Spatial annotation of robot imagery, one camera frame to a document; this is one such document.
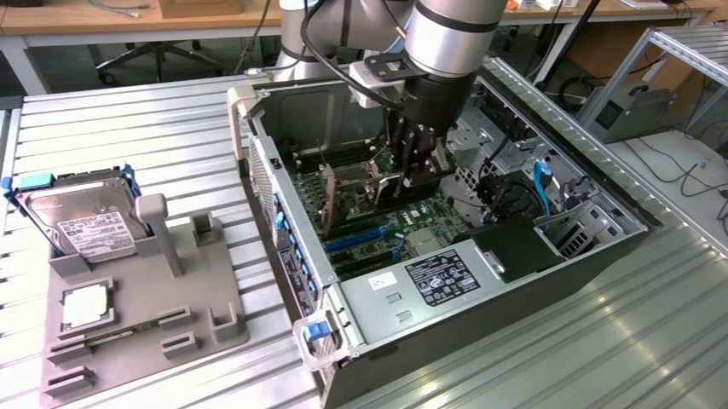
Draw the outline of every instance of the sticker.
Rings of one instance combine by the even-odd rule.
[[[308,292],[305,278],[301,276],[301,270],[297,268],[295,257],[289,249],[279,251],[280,263],[285,270],[287,281],[293,291],[293,297],[297,300],[297,309],[304,317],[311,315],[316,310],[316,301],[312,299]]]
[[[57,226],[72,247],[84,257],[100,256],[133,247],[132,234],[117,211],[65,220]]]
[[[368,278],[368,285],[371,286],[372,290],[380,290],[382,288],[388,287],[391,284],[396,284],[396,278],[391,271]]]
[[[456,251],[450,250],[404,266],[430,307],[479,288]]]

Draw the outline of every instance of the hard drive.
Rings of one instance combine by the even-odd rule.
[[[24,176],[5,198],[60,256],[80,254],[88,262],[102,262],[133,254],[133,241],[149,235],[133,213],[137,195],[133,172],[116,168],[57,179],[50,174]]]

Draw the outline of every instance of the hard drive label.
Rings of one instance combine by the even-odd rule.
[[[121,214],[114,211],[57,223],[60,231],[84,257],[98,256],[133,247],[132,234]]]

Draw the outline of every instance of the slatted metal table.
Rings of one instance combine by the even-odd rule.
[[[212,210],[224,225],[249,341],[69,405],[317,407],[277,286],[236,175],[225,90],[237,78],[25,99],[11,111],[3,176],[129,163],[142,193],[168,199],[169,224]],[[37,407],[48,242],[17,212],[0,213],[0,406]]]
[[[575,122],[499,62],[506,81],[585,155],[657,214],[662,230],[582,291],[349,402],[348,408],[725,407],[728,266],[693,225]],[[251,339],[69,407],[317,407],[280,293],[233,173],[216,78],[26,98],[9,116],[5,174],[84,171],[125,160],[144,193],[169,198],[170,223],[223,220]],[[0,406],[36,407],[46,287],[45,243],[0,215]]]

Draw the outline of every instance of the motherboard chip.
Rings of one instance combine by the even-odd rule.
[[[406,240],[407,245],[419,256],[444,247],[444,244],[440,243],[440,240],[434,236],[430,228],[415,230],[407,234]]]

